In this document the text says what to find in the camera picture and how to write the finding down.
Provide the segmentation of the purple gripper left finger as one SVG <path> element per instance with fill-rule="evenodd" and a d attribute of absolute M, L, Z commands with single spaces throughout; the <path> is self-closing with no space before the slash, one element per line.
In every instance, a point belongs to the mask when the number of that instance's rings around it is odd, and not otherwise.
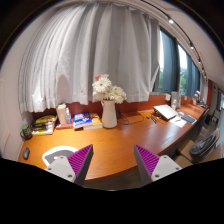
<path fill-rule="evenodd" d="M 89 165 L 93 156 L 93 145 L 78 149 L 77 152 L 66 156 L 59 156 L 45 170 L 82 186 L 85 181 Z"/>

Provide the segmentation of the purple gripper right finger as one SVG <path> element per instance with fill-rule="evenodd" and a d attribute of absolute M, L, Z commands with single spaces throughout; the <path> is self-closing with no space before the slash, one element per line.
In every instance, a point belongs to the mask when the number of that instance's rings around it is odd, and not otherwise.
<path fill-rule="evenodd" d="M 144 185 L 181 170 L 168 155 L 158 156 L 139 145 L 134 145 L 134 157 Z"/>

